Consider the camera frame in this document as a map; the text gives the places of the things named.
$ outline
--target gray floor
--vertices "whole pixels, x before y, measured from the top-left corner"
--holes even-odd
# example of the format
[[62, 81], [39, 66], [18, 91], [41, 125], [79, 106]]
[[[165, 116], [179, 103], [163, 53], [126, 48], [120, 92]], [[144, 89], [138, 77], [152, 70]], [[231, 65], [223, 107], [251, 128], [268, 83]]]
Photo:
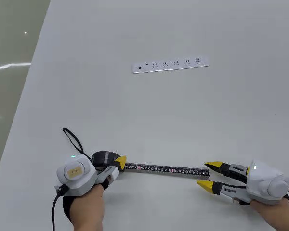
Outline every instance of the gray floor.
[[0, 160], [49, 2], [0, 0]]

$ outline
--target finger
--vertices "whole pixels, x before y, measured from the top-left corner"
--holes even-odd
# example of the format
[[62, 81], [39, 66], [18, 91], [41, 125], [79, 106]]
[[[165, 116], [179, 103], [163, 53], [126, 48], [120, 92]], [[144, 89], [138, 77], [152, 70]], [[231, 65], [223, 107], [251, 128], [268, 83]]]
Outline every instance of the finger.
[[91, 189], [90, 194], [94, 194], [94, 196], [103, 196], [104, 189], [102, 185], [97, 184]]

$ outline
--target measuring tape blade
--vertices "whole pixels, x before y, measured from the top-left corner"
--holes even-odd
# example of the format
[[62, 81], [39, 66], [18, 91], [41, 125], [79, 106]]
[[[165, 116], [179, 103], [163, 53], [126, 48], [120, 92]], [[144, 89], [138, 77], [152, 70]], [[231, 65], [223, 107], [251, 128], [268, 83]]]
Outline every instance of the measuring tape blade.
[[192, 167], [174, 167], [174, 166], [126, 163], [124, 170], [131, 172], [161, 173], [164, 175], [185, 176], [185, 177], [192, 177], [195, 179], [207, 179], [210, 176], [209, 168], [207, 167], [192, 168]]

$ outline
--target yellow tip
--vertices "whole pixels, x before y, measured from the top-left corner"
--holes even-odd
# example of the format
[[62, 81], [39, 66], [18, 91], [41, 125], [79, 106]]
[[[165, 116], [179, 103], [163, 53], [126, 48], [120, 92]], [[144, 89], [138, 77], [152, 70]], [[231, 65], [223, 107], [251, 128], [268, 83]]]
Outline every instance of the yellow tip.
[[115, 159], [115, 161], [118, 161], [120, 162], [120, 165], [121, 165], [121, 169], [123, 170], [124, 167], [125, 167], [125, 162], [126, 162], [126, 156], [123, 155], [123, 156], [120, 156], [118, 157], [117, 159]]
[[204, 188], [209, 193], [213, 194], [213, 181], [210, 180], [197, 180], [197, 184], [199, 184], [202, 188]]
[[206, 162], [205, 165], [220, 167], [222, 165], [222, 162], [221, 161]]

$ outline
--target white knob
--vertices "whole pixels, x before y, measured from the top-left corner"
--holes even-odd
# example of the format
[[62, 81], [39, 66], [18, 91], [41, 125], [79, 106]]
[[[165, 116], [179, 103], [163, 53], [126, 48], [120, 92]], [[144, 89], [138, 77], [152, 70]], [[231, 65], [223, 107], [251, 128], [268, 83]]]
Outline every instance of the white knob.
[[275, 198], [283, 197], [287, 194], [288, 190], [288, 183], [278, 178], [273, 179], [268, 187], [268, 193]]

